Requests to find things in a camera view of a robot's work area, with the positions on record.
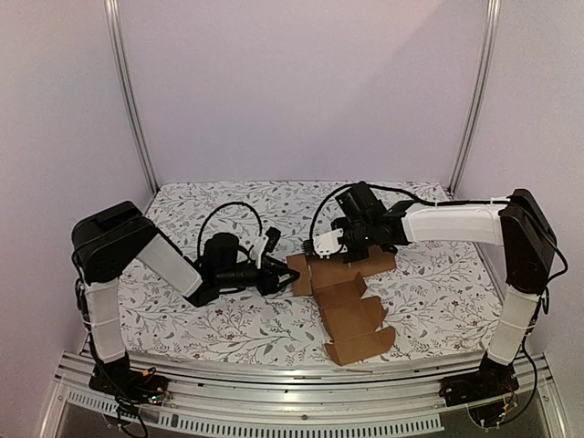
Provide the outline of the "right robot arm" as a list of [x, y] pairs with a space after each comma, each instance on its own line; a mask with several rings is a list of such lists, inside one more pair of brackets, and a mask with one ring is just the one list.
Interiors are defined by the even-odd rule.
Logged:
[[395, 270], [370, 281], [389, 310], [397, 338], [387, 357], [423, 359], [470, 351], [513, 360], [524, 334], [499, 319], [502, 308], [525, 315], [537, 300], [507, 298], [505, 253], [490, 244], [430, 241], [401, 246]]

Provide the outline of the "brown cardboard box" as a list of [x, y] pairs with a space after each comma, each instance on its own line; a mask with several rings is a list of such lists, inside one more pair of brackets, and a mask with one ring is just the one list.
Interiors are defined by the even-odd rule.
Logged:
[[341, 255], [320, 259], [289, 255], [287, 266], [298, 271], [292, 283], [297, 297], [312, 297], [329, 342], [324, 349], [339, 366], [367, 360], [388, 352], [394, 345], [395, 328], [383, 327], [388, 310], [378, 296], [366, 297], [365, 279], [396, 268], [395, 256], [378, 247], [369, 257], [345, 264]]

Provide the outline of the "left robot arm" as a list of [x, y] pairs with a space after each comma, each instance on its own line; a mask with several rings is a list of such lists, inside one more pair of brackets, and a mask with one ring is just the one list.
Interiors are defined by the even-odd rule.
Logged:
[[127, 350], [120, 330], [119, 279], [138, 260], [185, 301], [203, 307], [225, 293], [247, 288], [269, 296], [300, 277], [297, 270], [270, 254], [281, 233], [260, 228], [250, 247], [236, 235], [216, 233], [197, 240], [191, 260], [132, 202], [118, 203], [77, 223], [71, 233], [72, 262], [78, 270], [78, 307], [83, 312], [96, 362], [105, 364], [101, 382], [117, 396], [135, 389], [135, 376], [119, 361]]

